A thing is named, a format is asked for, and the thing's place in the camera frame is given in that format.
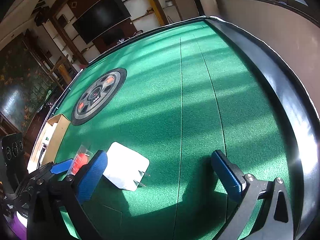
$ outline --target wall mural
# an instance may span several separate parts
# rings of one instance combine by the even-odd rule
[[[44,73],[20,34],[0,51],[0,112],[25,134],[55,83]]]

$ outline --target metal prong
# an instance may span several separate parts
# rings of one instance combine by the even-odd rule
[[[144,172],[144,171],[139,171],[139,173],[140,173],[140,175],[146,175],[146,176],[151,176],[149,173],[147,173],[147,172]]]
[[[134,182],[135,182],[135,184],[138,184],[138,185],[140,185],[141,187],[146,187],[146,185],[144,185],[143,183],[141,183],[141,182],[138,182],[138,181],[136,181],[136,180],[133,180]]]

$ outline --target seam line in felt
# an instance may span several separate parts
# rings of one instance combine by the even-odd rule
[[[182,159],[182,54],[181,54],[181,38],[179,38],[180,43],[180,70],[181,70],[181,146],[180,146],[180,168],[179,168],[179,182],[178,182],[178,195],[177,195],[177,208],[176,208],[176,216],[174,219],[174,225],[173,225],[173,233],[172,233],[172,239],[174,238],[174,232],[176,228],[176,221],[177,221],[177,213],[178,213],[178,202],[179,202],[179,193],[180,193],[180,177],[181,177],[181,159]]]
[[[214,86],[213,86],[213,83],[212,83],[212,78],[211,78],[211,76],[210,76],[207,63],[206,63],[205,60],[204,60],[204,57],[203,57],[203,55],[202,55],[202,51],[201,51],[201,49],[200,49],[200,47],[199,47],[199,44],[198,44],[198,41],[197,41],[196,37],[195,37],[195,40],[196,40],[197,46],[198,46],[198,48],[199,48],[199,50],[200,50],[201,57],[202,57],[202,59],[203,59],[203,61],[204,61],[205,67],[207,68],[207,72],[208,72],[208,75],[209,75],[209,77],[210,77],[210,81],[211,81],[213,93],[214,93],[214,96],[215,96],[215,98],[216,98],[217,107],[218,107],[218,113],[219,113],[219,118],[220,118],[220,124],[221,124],[221,130],[222,130],[222,136],[223,136],[224,151],[225,151],[225,155],[227,156],[226,141],[225,141],[225,136],[224,136],[224,131],[223,131],[223,125],[222,125],[222,119],[221,119],[220,108],[219,108],[219,104],[218,104],[218,100],[217,100],[216,91],[214,90]],[[225,221],[227,221],[227,216],[228,216],[228,198],[229,198],[229,196],[228,196],[228,194],[227,194],[227,207],[226,207],[227,209],[226,209],[226,218],[225,218]]]

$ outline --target screw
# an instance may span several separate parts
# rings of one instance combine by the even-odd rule
[[[283,179],[281,179],[280,177],[276,178],[276,181],[277,181],[279,184],[282,184],[282,183],[283,183]]]
[[[44,182],[44,180],[41,179],[41,178],[37,180],[37,184],[38,184],[38,185],[41,185],[43,182]]]
[[[246,175],[245,175],[245,178],[246,178],[247,180],[249,180],[249,181],[253,181],[253,180],[255,179],[255,177],[254,177],[252,174],[250,174],[250,173],[246,174]]]
[[[73,175],[72,174],[69,174],[69,175],[67,175],[64,179],[66,180],[66,181],[72,181],[73,180]]]

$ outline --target purple object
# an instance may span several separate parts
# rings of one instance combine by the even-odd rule
[[[27,240],[27,228],[20,222],[16,213],[14,213],[9,225],[17,237],[21,240]]]

